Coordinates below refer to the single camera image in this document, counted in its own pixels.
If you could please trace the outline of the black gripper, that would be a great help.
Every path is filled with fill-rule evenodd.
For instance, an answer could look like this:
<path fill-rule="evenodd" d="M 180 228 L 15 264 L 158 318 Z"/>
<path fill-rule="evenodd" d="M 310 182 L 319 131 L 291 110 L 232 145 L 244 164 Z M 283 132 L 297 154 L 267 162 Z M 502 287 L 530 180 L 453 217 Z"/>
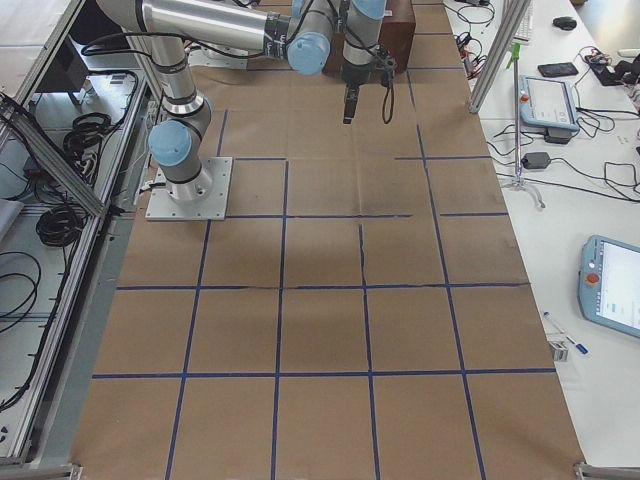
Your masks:
<path fill-rule="evenodd" d="M 347 84 L 344 95 L 343 124 L 351 124 L 356 114 L 358 86 L 368 83 L 374 72 L 378 72 L 382 86 L 390 86 L 395 75 L 396 60 L 381 44 L 363 47 L 345 43 L 342 54 L 341 78 Z"/>

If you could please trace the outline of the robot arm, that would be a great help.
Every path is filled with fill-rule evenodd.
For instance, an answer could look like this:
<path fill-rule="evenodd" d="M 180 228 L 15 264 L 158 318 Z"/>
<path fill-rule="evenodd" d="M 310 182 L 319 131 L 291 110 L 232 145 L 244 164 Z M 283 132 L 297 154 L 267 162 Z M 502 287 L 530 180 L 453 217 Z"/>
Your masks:
<path fill-rule="evenodd" d="M 159 198 L 173 206 L 208 200 L 222 212 L 230 163 L 204 159 L 199 148 L 212 107 L 196 87 L 190 67 L 243 69 L 249 60 L 273 58 L 302 75 L 320 73 L 331 41 L 341 33 L 345 83 L 343 121 L 352 122 L 359 90 L 379 70 L 393 88 L 395 60 L 380 45 L 383 1 L 294 1 L 291 14 L 264 12 L 242 1 L 101 1 L 100 10 L 123 30 L 135 55 L 148 59 L 161 90 L 167 120 L 148 146 L 165 185 Z"/>

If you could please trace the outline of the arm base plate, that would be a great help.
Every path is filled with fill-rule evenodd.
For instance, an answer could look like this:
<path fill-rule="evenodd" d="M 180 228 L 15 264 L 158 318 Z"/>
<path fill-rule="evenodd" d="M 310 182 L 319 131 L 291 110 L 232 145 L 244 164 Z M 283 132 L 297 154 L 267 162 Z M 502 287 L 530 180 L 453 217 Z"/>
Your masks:
<path fill-rule="evenodd" d="M 208 157 L 201 160 L 198 177 L 175 184 L 158 169 L 146 209 L 149 221 L 223 221 L 226 217 L 232 157 Z"/>

